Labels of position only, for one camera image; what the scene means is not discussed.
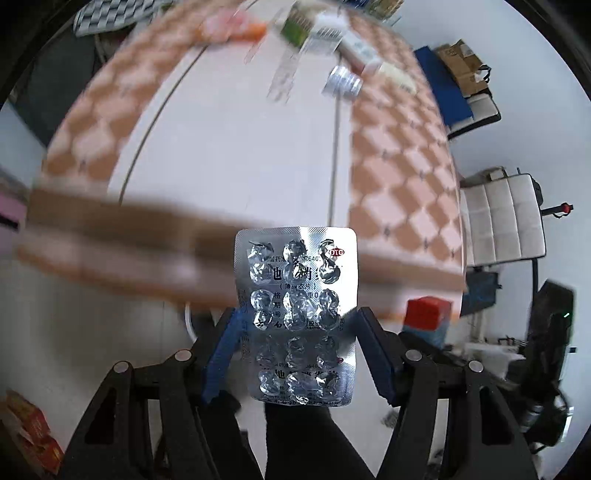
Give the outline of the red and blue box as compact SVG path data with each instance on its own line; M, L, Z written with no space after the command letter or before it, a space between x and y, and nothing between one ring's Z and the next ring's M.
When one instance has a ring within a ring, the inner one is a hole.
M433 296L408 300L402 331L443 349L451 314L452 303L448 300Z

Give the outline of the orange plastic wrapper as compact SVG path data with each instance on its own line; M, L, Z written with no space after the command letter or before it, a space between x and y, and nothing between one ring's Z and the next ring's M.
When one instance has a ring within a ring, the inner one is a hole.
M267 33L266 22L259 21L243 10L221 9L206 16L197 26L194 38L205 44L227 42L256 43Z

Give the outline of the silver pill blister pack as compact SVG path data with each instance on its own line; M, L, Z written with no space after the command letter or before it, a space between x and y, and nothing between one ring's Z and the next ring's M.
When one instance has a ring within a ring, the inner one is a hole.
M287 406L349 405L356 374L355 231L245 229L235 236L233 265L252 398Z

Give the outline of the red cardboard box on floor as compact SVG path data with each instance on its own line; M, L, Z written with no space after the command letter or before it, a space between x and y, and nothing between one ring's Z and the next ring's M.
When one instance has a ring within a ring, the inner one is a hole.
M64 453L39 407L20 393L7 390L1 398L1 425L36 474L58 474Z

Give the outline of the long white Doctor box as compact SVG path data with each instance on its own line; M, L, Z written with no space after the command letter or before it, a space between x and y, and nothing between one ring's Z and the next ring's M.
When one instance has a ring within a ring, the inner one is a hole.
M342 36L338 51L353 72L361 76L375 75L384 63L378 51L353 31Z

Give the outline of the green and white box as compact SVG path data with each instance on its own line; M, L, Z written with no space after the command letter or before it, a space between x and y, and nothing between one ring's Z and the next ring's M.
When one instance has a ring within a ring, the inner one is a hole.
M280 34L301 52L329 55L335 52L349 29L335 9L297 1L291 6Z

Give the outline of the small silver blister pack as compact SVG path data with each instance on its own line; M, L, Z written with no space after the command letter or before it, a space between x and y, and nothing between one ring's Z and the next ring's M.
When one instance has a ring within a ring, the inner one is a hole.
M363 88L363 79L356 75L345 66L335 66L331 72L322 93L334 97L356 100L361 94Z

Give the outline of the yellow paper sheet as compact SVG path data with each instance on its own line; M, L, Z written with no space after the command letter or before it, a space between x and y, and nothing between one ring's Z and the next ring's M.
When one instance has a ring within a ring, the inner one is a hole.
M389 80L394 86L398 86L412 95L417 94L417 85L412 76L397 65L384 62L378 68L377 74Z

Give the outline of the pink suitcase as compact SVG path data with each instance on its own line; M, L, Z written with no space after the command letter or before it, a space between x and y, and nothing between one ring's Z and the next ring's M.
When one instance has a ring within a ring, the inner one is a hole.
M26 219L26 204L7 193L1 194L1 255L11 255L17 240L19 230Z

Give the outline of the blue board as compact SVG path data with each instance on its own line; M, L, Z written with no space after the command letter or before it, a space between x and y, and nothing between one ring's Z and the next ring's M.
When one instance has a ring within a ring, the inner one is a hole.
M472 110L449 69L428 46L414 51L430 84L444 124L448 127L472 117Z

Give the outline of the black white checkered cloth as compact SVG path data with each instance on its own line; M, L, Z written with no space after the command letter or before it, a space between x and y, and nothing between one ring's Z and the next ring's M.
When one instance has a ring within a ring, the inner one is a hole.
M81 8L73 20L73 33L84 37L108 33L150 20L173 1L94 0Z

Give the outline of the white padded chair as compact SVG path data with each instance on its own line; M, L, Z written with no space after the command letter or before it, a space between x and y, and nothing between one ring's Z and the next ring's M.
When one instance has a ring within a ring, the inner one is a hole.
M537 260L547 254L540 185L528 173L502 167L460 181L467 265L471 268Z

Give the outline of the checkered pink tablecloth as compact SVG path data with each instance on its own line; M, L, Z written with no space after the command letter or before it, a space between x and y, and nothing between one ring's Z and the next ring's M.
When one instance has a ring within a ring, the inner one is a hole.
M221 1L189 1L119 50L53 136L16 253L35 267L119 291L205 307L235 303L244 228L350 227L360 303L400 319L408 300L459 306L465 253L459 186L432 90L389 28L341 16L414 80L366 79L325 94L337 54L280 36L287 1L249 1L257 43L194 36Z

